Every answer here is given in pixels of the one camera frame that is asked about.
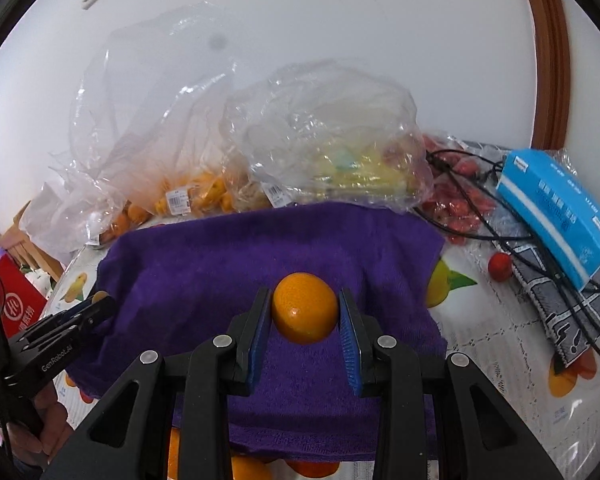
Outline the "person's left hand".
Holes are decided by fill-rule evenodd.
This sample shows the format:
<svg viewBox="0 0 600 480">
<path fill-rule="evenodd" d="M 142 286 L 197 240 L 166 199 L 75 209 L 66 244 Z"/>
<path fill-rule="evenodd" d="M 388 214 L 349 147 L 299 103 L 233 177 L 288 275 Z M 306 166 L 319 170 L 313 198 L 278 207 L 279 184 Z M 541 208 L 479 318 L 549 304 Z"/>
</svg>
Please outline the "person's left hand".
<svg viewBox="0 0 600 480">
<path fill-rule="evenodd" d="M 43 422 L 38 437 L 23 426 L 7 424 L 12 452 L 23 463 L 36 464 L 36 456 L 45 455 L 50 463 L 68 439 L 73 428 L 68 423 L 68 412 L 64 404 L 58 401 L 57 391 L 52 382 L 47 384 L 33 399 L 36 414 Z"/>
</svg>

